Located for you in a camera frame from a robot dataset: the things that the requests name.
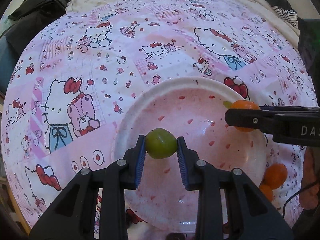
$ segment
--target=striped pattern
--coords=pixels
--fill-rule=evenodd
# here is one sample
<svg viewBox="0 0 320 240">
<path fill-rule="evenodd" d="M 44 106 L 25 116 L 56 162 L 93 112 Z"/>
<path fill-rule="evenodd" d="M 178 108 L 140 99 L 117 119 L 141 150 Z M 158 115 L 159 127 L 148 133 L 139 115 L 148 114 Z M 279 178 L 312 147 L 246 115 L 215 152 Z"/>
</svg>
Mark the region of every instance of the striped pattern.
<svg viewBox="0 0 320 240">
<path fill-rule="evenodd" d="M 272 8 L 276 11 L 280 19 L 298 29 L 298 15 L 294 10 L 285 10 L 279 6 L 273 6 Z"/>
</svg>

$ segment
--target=human hand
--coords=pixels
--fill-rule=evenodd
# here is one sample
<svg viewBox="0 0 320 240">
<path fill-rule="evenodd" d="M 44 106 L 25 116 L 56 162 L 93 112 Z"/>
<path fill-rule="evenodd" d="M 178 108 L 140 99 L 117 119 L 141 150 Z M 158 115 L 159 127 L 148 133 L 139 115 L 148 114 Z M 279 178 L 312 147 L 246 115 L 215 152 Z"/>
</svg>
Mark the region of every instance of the human hand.
<svg viewBox="0 0 320 240">
<path fill-rule="evenodd" d="M 313 183 L 317 180 L 315 173 L 314 152 L 311 147 L 307 147 L 303 161 L 303 178 L 301 180 L 301 188 Z M 299 194 L 299 202 L 304 209 L 315 209 L 318 206 L 319 183 L 310 189 Z"/>
</svg>

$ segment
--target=table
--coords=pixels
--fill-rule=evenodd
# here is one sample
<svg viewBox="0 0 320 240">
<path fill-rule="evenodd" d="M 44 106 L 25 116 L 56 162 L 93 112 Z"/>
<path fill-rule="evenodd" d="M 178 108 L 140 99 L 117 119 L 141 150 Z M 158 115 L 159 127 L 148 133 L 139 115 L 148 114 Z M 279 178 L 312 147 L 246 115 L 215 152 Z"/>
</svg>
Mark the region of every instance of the table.
<svg viewBox="0 0 320 240">
<path fill-rule="evenodd" d="M 235 0 L 121 0 L 64 15 L 26 47 L 4 102 L 5 168 L 28 224 L 81 168 L 114 161 L 117 127 L 143 91 L 183 76 L 223 82 L 259 105 L 317 106 L 298 53 Z M 266 166 L 288 169 L 274 190 L 281 211 L 300 188 L 305 149 L 266 139 Z M 293 225 L 301 210 L 294 198 L 286 221 Z M 98 230 L 99 212 L 96 221 Z M 143 238 L 137 232 L 132 239 Z"/>
</svg>

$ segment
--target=hello kitty print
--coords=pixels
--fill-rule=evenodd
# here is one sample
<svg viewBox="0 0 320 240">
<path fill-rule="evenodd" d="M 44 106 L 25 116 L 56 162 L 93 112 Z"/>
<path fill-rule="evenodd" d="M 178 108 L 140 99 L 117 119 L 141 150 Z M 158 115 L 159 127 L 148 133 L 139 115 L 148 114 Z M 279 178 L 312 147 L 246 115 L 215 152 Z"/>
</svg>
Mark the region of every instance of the hello kitty print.
<svg viewBox="0 0 320 240">
<path fill-rule="evenodd" d="M 68 13 L 26 47 L 4 103 L 4 165 L 27 222 L 33 226 L 81 168 L 114 161 L 119 124 L 143 92 L 185 76 L 215 79 L 259 105 L 317 106 L 294 48 L 235 0 L 119 0 Z M 266 139 L 266 166 L 288 169 L 288 180 L 274 190 L 281 212 L 285 196 L 300 188 L 305 149 Z M 286 221 L 294 223 L 300 209 L 288 204 Z M 130 238 L 151 239 L 154 229 L 146 230 Z M 159 239 L 170 233 L 159 232 Z"/>
</svg>

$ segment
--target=orange fruit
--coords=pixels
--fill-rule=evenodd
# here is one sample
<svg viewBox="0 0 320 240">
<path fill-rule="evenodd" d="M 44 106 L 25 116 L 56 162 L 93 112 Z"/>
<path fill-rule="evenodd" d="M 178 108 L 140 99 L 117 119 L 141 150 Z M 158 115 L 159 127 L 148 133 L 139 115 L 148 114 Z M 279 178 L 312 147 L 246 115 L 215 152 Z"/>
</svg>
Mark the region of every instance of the orange fruit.
<svg viewBox="0 0 320 240">
<path fill-rule="evenodd" d="M 234 102 L 230 108 L 233 109 L 253 109 L 253 110 L 260 110 L 260 107 L 255 104 L 254 102 L 250 102 L 247 100 L 237 100 Z M 252 132 L 254 129 L 245 128 L 245 127 L 236 127 L 235 128 L 241 132 Z"/>
<path fill-rule="evenodd" d="M 268 185 L 265 184 L 261 184 L 259 186 L 259 189 L 261 190 L 261 192 L 266 196 L 266 198 L 271 202 L 273 200 L 273 192 L 271 187 L 269 187 Z"/>
<path fill-rule="evenodd" d="M 265 184 L 271 187 L 271 189 L 276 189 L 284 184 L 287 176 L 288 171 L 284 164 L 275 163 L 266 169 L 263 180 Z"/>
</svg>

